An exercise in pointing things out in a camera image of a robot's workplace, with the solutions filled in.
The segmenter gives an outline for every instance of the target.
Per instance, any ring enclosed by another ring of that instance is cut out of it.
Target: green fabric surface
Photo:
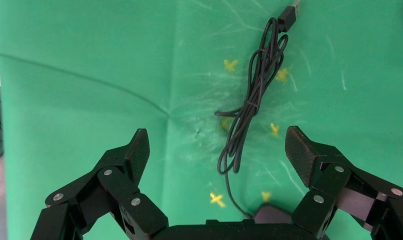
[[[290,211],[307,192],[284,152],[291,125],[403,187],[403,0],[301,1],[284,72],[230,177],[251,212],[261,192]],[[8,239],[28,239],[46,196],[137,128],[147,128],[151,147],[140,189],[171,226],[243,219],[216,171],[226,134],[213,113],[243,103],[262,29],[291,3],[0,1]],[[235,71],[225,60],[237,60]],[[211,204],[210,193],[226,207]],[[327,234],[370,238],[340,211]],[[127,239],[109,215],[85,235],[107,238]]]

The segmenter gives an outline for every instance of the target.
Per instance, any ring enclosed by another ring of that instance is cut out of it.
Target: green backdrop
[[[0,76],[8,238],[31,236],[48,194],[147,128],[140,189],[170,225],[240,221],[216,162],[262,29],[289,0],[3,0]],[[302,0],[285,60],[251,123],[235,198],[293,210],[307,189],[286,128],[403,186],[403,0]],[[226,207],[210,203],[223,195]],[[368,239],[344,212],[333,240]],[[126,239],[102,217],[88,240]]]

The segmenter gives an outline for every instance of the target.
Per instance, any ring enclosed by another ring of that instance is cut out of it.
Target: metal screw
[[[137,206],[138,204],[140,204],[141,203],[141,200],[139,199],[139,198],[134,198],[132,201],[131,201],[131,205],[132,206]]]
[[[391,189],[391,192],[394,193],[394,194],[396,194],[397,196],[402,196],[402,195],[403,195],[403,192],[400,191],[400,190],[397,189],[397,188],[392,188],[392,189]]]
[[[57,193],[56,195],[54,195],[53,200],[58,201],[62,198],[63,198],[63,193]]]
[[[342,173],[342,172],[345,171],[345,169],[342,168],[341,166],[336,166],[334,169],[335,169],[337,172],[340,172],[340,173]]]
[[[315,196],[313,197],[313,200],[315,200],[315,202],[317,202],[317,203],[319,203],[319,204],[324,203],[324,198],[321,197],[320,195],[315,195]]]
[[[106,170],[106,171],[104,171],[104,175],[110,175],[110,174],[112,174],[112,170],[110,170],[110,169],[108,169],[108,170]]]

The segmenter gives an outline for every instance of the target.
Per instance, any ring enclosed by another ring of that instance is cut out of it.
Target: yellow tape mark
[[[274,125],[273,123],[270,124],[270,129],[272,130],[272,135],[274,135],[275,137],[278,137],[278,130],[280,129],[280,126],[278,125]]]
[[[230,130],[230,127],[231,127],[231,120],[232,119],[233,118],[229,117],[229,116],[221,118],[220,119],[220,128],[222,130],[224,130],[225,132],[228,132]]]
[[[279,70],[277,73],[276,73],[276,79],[278,80],[278,81],[280,81],[280,82],[282,82],[282,83],[285,83],[285,82],[287,82],[287,75],[290,73],[290,70],[288,69],[288,68],[284,68],[284,69],[281,69],[281,70]]]
[[[262,198],[265,203],[268,203],[269,199],[271,199],[271,197],[272,197],[272,192],[269,192],[269,191],[262,192]]]
[[[221,208],[225,208],[225,203],[222,201],[222,194],[216,196],[211,192],[210,197],[212,198],[212,200],[210,200],[211,204],[217,203]]]
[[[223,61],[223,65],[225,66],[225,70],[227,70],[230,73],[235,73],[236,72],[236,66],[239,63],[238,60],[234,61],[229,61],[228,59],[225,59]]]

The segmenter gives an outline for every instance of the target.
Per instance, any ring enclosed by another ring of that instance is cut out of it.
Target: usb connector
[[[300,10],[300,0],[296,0],[291,6],[287,6],[278,17],[279,31],[286,33],[296,22],[296,16]]]
[[[295,9],[295,15],[299,15],[299,5],[300,5],[300,0],[295,0],[295,2],[291,5]]]

